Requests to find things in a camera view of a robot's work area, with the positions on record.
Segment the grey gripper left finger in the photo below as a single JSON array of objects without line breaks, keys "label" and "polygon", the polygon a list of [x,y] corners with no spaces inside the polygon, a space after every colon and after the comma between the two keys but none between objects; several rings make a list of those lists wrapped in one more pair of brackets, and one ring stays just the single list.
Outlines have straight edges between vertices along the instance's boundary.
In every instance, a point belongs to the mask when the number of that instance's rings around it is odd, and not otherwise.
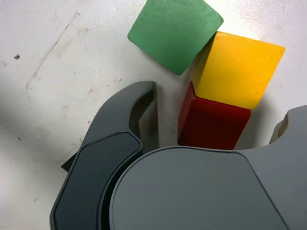
[{"label": "grey gripper left finger", "polygon": [[159,147],[157,84],[133,83],[98,110],[50,213],[53,230],[107,230],[114,187],[126,168]]}]

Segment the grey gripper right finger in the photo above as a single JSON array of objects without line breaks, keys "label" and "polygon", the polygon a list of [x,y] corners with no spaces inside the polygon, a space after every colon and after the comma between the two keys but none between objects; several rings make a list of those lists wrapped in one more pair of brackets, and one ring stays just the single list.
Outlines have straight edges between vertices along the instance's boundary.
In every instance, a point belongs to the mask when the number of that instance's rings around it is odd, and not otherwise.
[{"label": "grey gripper right finger", "polygon": [[269,145],[238,151],[169,147],[120,176],[112,230],[304,230],[307,108],[287,112]]}]

